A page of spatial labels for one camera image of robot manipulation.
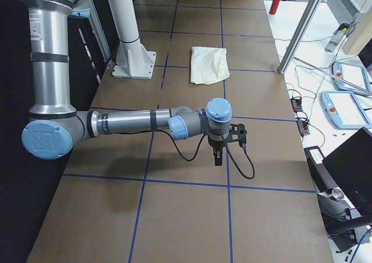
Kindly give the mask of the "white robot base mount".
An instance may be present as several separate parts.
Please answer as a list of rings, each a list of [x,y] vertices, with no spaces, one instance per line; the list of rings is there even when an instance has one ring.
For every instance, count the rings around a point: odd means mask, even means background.
[[[117,78],[151,79],[156,52],[141,44],[133,0],[108,0],[119,38],[116,65]]]

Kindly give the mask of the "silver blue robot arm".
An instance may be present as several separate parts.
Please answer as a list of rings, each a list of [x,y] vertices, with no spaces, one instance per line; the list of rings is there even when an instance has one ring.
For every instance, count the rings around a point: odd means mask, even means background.
[[[246,148],[246,129],[231,123],[232,107],[214,98],[206,108],[186,106],[142,111],[98,112],[89,109],[98,85],[84,78],[70,79],[68,29],[74,20],[75,37],[87,41],[82,50],[104,62],[112,56],[94,0],[21,0],[28,10],[34,105],[22,131],[24,148],[37,158],[53,160],[68,154],[78,143],[101,135],[162,132],[173,142],[193,136],[208,140],[214,162],[222,164],[229,143]]]

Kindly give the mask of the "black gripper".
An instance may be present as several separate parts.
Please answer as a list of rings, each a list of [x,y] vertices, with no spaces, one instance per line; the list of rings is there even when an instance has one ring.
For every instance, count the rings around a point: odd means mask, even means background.
[[[225,147],[225,143],[238,142],[239,146],[246,150],[246,136],[247,130],[242,123],[230,123],[227,131],[212,129],[208,134],[208,143],[213,148],[214,165],[222,166],[222,152],[223,148]]]

